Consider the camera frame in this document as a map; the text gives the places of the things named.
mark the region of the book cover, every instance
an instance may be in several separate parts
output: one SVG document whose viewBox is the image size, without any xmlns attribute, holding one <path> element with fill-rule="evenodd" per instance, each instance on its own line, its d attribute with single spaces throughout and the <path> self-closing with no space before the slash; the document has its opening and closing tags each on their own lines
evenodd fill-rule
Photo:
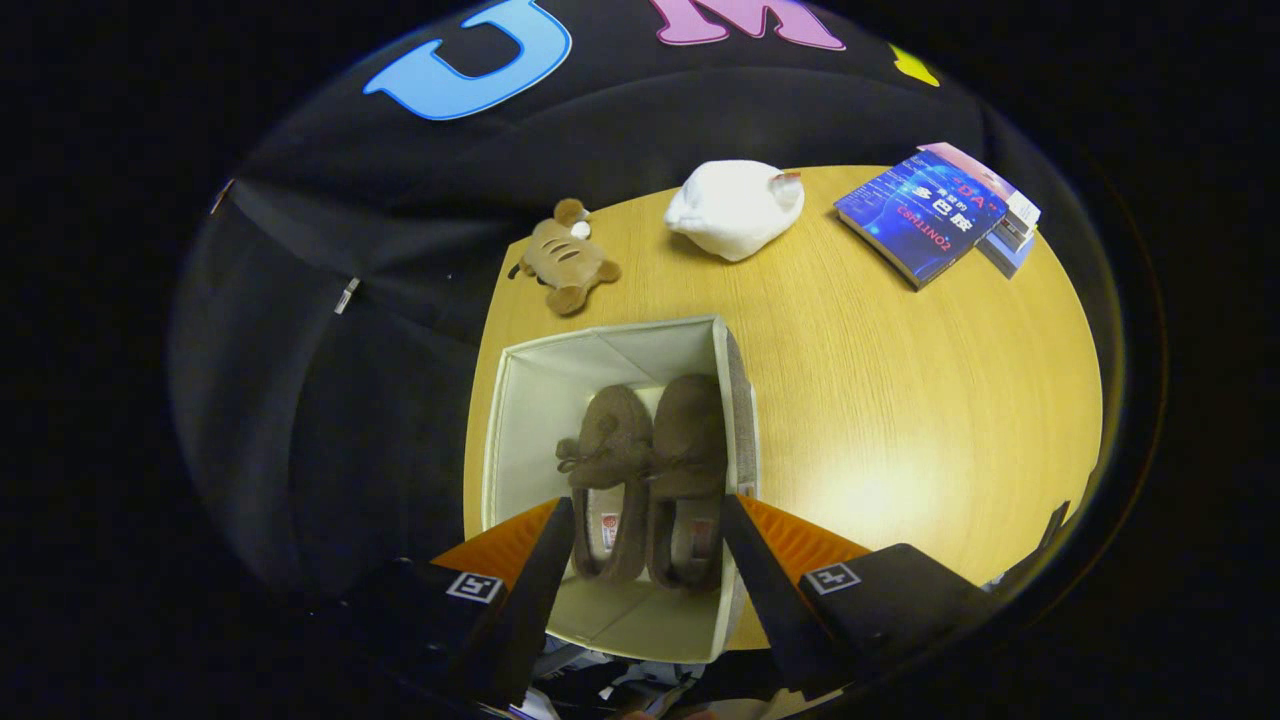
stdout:
<svg viewBox="0 0 1280 720">
<path fill-rule="evenodd" d="M 1039 208 L 1023 195 L 1021 191 L 1014 187 L 1012 183 L 1000 177 L 1000 174 L 987 165 L 983 165 L 978 160 L 969 156 L 969 154 L 964 150 L 960 150 L 950 142 L 920 145 L 918 150 L 928 150 L 929 152 L 933 152 L 995 192 L 996 197 L 1005 201 L 1007 213 L 1005 214 L 1004 222 L 1007 223 L 1014 231 L 1027 234 L 1036 228 L 1036 223 L 1039 222 Z"/>
<path fill-rule="evenodd" d="M 928 150 L 836 201 L 841 219 L 916 288 L 989 233 L 1006 209 L 987 186 Z"/>
</svg>

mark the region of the stack of books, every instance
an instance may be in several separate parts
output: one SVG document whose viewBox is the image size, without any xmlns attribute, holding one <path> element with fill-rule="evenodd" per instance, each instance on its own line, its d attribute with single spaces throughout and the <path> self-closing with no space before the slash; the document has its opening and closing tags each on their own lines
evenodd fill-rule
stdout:
<svg viewBox="0 0 1280 720">
<path fill-rule="evenodd" d="M 928 150 L 966 172 L 1005 201 L 1007 205 L 1005 217 L 986 237 L 978 241 L 978 250 L 1000 268 L 1006 278 L 1012 278 L 1032 252 L 1032 245 L 1036 242 L 1036 225 L 1039 223 L 1039 208 L 1009 181 L 950 143 L 934 142 L 922 145 L 918 150 Z"/>
<path fill-rule="evenodd" d="M 837 200 L 840 218 L 916 290 L 975 245 L 1011 278 L 1030 254 L 1039 209 L 948 143 L 919 150 Z"/>
</svg>

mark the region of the blue book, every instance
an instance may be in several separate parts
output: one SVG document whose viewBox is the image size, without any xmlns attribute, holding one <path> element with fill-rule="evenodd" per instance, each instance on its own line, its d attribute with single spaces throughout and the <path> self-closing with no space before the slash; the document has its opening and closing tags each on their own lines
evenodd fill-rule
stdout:
<svg viewBox="0 0 1280 720">
<path fill-rule="evenodd" d="M 919 290 L 1009 208 L 986 184 L 923 150 L 837 200 L 836 210 Z"/>
</svg>

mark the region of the metal clip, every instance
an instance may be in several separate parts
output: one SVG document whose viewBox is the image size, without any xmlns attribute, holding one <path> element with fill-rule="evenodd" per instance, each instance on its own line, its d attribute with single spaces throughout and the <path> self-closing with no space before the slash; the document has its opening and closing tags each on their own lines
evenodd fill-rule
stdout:
<svg viewBox="0 0 1280 720">
<path fill-rule="evenodd" d="M 351 293 L 356 292 L 357 287 L 360 287 L 360 278 L 351 278 L 346 290 L 342 291 L 342 297 L 338 300 L 338 305 L 333 309 L 334 314 L 342 315 L 342 311 L 347 309 L 347 304 L 351 302 Z"/>
</svg>

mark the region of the stuffed animal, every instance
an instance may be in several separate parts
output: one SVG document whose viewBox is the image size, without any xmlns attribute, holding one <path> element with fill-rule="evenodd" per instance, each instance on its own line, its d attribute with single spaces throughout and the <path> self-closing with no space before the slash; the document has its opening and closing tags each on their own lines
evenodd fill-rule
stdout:
<svg viewBox="0 0 1280 720">
<path fill-rule="evenodd" d="M 529 247 L 516 269 L 526 275 L 538 275 L 538 282 L 554 290 L 547 296 L 547 306 L 559 315 L 570 315 L 586 304 L 586 293 L 598 283 L 613 282 L 622 275 L 622 268 L 604 256 L 599 245 L 588 241 L 591 234 L 585 219 L 590 215 L 582 204 L 572 197 L 556 204 L 556 211 L 536 227 L 529 238 Z"/>
<path fill-rule="evenodd" d="M 755 160 L 714 160 L 689 176 L 663 220 L 703 250 L 736 263 L 782 234 L 803 209 L 800 173 Z"/>
</svg>

